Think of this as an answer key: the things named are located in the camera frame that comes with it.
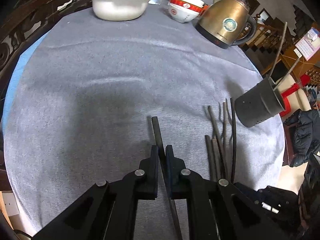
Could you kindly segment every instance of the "black cylindrical cup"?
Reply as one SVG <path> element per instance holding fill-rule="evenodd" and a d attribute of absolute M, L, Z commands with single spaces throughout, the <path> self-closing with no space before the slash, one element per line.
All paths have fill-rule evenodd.
<path fill-rule="evenodd" d="M 235 110 L 240 122 L 253 127 L 284 111 L 283 98 L 271 78 L 265 78 L 235 100 Z"/>

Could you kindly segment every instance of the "gold kettle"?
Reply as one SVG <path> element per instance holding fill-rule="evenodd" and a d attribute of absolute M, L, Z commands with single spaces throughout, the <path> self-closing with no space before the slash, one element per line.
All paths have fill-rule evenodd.
<path fill-rule="evenodd" d="M 220 0 L 204 12 L 196 24 L 196 29 L 223 49 L 243 44 L 257 31 L 257 21 L 248 14 L 249 10 L 247 0 Z M 250 31 L 237 40 L 247 23 L 251 25 Z"/>

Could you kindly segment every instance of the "table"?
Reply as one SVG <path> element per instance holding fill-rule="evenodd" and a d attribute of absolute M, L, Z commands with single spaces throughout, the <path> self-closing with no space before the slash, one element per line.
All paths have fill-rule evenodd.
<path fill-rule="evenodd" d="M 215 46 L 157 5 L 128 22 L 97 19 L 91 8 L 68 15 L 14 74 L 16 86 L 10 83 L 4 154 L 17 200 L 41 229 L 97 179 L 119 180 L 138 167 L 155 143 L 152 116 L 164 145 L 208 179 L 204 135 L 212 127 L 205 107 L 212 105 L 222 132 L 222 102 L 261 79 L 241 49 Z M 254 189 L 275 186 L 284 152 L 280 117 L 250 129 L 236 121 L 235 180 Z M 229 171 L 230 136 L 228 124 Z M 186 203 L 176 205 L 187 237 Z M 159 174 L 156 202 L 138 204 L 135 239 L 173 236 Z"/>

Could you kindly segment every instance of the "kettle label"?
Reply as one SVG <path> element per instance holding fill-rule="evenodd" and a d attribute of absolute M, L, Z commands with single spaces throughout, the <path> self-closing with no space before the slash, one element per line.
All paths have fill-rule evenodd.
<path fill-rule="evenodd" d="M 225 18 L 222 22 L 223 28 L 228 32 L 233 32 L 238 27 L 237 22 L 231 18 Z"/>

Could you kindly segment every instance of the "metal pin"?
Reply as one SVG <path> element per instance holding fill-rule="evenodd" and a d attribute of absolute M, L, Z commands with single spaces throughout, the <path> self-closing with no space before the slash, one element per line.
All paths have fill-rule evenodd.
<path fill-rule="evenodd" d="M 181 174 L 182 174 L 182 175 L 188 176 L 188 175 L 190 175 L 190 173 L 191 173 L 191 171 L 188 170 L 188 169 L 183 169 L 183 170 L 181 170 Z"/>
<path fill-rule="evenodd" d="M 225 186 L 228 186 L 229 181 L 227 181 L 226 179 L 219 179 L 219 184 L 225 187 Z"/>
<path fill-rule="evenodd" d="M 107 181 L 105 179 L 99 179 L 99 180 L 96 181 L 96 185 L 98 187 L 103 187 L 106 184 L 107 184 Z"/>
<path fill-rule="evenodd" d="M 144 175 L 144 170 L 136 170 L 136 171 L 134 172 L 134 174 L 135 174 L 136 176 L 143 176 L 143 175 Z"/>

